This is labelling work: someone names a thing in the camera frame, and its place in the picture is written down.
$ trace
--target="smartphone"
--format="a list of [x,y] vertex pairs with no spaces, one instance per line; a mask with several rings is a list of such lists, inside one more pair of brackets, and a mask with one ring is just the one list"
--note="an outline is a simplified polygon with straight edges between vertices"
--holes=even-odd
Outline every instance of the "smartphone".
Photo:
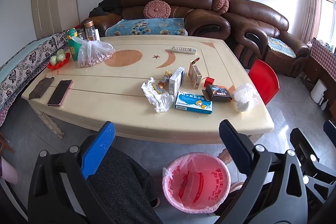
[[47,105],[60,106],[71,84],[72,84],[72,80],[60,81],[54,93],[50,97]]

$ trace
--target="tile floor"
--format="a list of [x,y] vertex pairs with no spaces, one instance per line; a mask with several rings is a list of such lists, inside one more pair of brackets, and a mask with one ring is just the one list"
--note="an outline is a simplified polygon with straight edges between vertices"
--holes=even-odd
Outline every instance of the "tile floor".
[[[289,142],[290,132],[299,127],[312,143],[320,162],[336,168],[336,149],[322,129],[323,123],[330,118],[328,112],[322,112],[311,100],[300,78],[293,79],[283,75],[279,75],[278,78],[280,91],[267,105],[275,124],[275,131],[265,134],[258,143],[263,144],[269,151],[285,152],[292,148]],[[10,140],[10,146],[16,151],[16,154],[5,151],[3,156],[18,172],[18,184],[13,185],[13,188],[25,206],[28,203],[31,175],[39,152],[44,149],[50,153],[65,152],[70,146],[80,145],[87,136],[94,134],[91,130],[57,119],[55,121],[65,132],[62,140],[44,125],[25,100],[18,98],[1,127],[1,131]],[[139,164],[153,176],[162,201],[156,212],[164,224],[215,222],[216,217],[188,215],[169,205],[162,192],[161,171],[162,167],[182,154],[202,151],[217,156],[224,145],[167,144],[122,137],[117,137],[114,145],[132,158],[138,159]],[[232,182],[245,179],[245,175],[237,171],[234,163],[230,163],[228,168]]]

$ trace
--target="pink phone case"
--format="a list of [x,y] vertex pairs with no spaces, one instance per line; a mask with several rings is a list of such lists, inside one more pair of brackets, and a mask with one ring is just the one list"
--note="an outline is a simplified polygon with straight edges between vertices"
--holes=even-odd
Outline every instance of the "pink phone case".
[[62,97],[62,99],[61,99],[61,102],[60,102],[59,104],[54,105],[54,104],[49,104],[49,103],[47,103],[47,105],[48,105],[48,106],[60,106],[60,105],[62,104],[62,102],[63,102],[63,99],[64,99],[65,95],[67,95],[68,90],[69,90],[70,86],[72,85],[72,83],[73,83],[73,82],[72,82],[72,80],[71,80],[71,82],[70,82],[70,84],[68,85],[67,90],[64,92],[64,95],[63,95],[63,97]]

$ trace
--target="glass jar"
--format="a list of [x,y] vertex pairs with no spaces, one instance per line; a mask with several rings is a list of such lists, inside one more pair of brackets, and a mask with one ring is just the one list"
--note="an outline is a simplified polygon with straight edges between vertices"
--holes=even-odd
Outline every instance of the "glass jar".
[[93,20],[84,23],[86,37],[88,40],[97,40]]
[[85,33],[84,29],[79,29],[79,30],[77,31],[77,36],[78,36],[80,39],[86,40],[86,33]]

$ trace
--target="cabinet door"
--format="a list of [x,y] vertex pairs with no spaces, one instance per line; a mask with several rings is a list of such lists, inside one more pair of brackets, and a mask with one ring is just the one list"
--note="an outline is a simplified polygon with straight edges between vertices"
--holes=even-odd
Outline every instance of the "cabinet door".
[[334,79],[323,70],[321,74],[321,80],[327,86],[327,91],[324,93],[324,98],[329,99],[328,105],[331,106],[336,101],[336,83]]
[[321,65],[318,64],[316,60],[310,56],[303,71],[313,83],[316,83],[320,77],[322,70],[323,68],[321,67]]
[[36,37],[41,38],[54,32],[51,22],[49,0],[31,0],[31,11]]
[[336,102],[334,102],[330,107],[331,115],[333,116],[334,120],[336,120]]

